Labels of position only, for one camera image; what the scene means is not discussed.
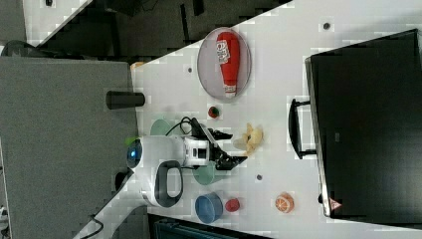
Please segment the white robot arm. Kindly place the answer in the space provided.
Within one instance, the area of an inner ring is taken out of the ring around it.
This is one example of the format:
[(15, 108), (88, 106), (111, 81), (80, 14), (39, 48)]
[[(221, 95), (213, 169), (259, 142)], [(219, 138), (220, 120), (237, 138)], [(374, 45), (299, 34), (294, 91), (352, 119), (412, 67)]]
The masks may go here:
[(126, 217), (140, 206), (170, 208), (183, 195), (184, 167), (212, 165), (228, 171), (247, 159), (230, 155), (217, 141), (231, 136), (220, 131), (192, 131), (188, 135), (147, 135), (127, 151), (131, 176), (116, 195), (73, 239), (111, 239)]

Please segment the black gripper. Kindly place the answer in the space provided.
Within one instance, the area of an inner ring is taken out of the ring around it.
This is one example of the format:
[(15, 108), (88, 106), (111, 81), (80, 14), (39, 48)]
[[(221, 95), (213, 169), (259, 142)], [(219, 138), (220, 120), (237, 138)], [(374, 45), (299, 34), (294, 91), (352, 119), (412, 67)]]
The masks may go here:
[[(212, 136), (215, 139), (231, 139), (233, 137), (232, 134), (220, 130), (214, 130)], [(247, 156), (229, 155), (218, 143), (216, 146), (210, 143), (210, 153), (210, 159), (216, 163), (216, 168), (218, 170), (231, 170), (247, 159)]]

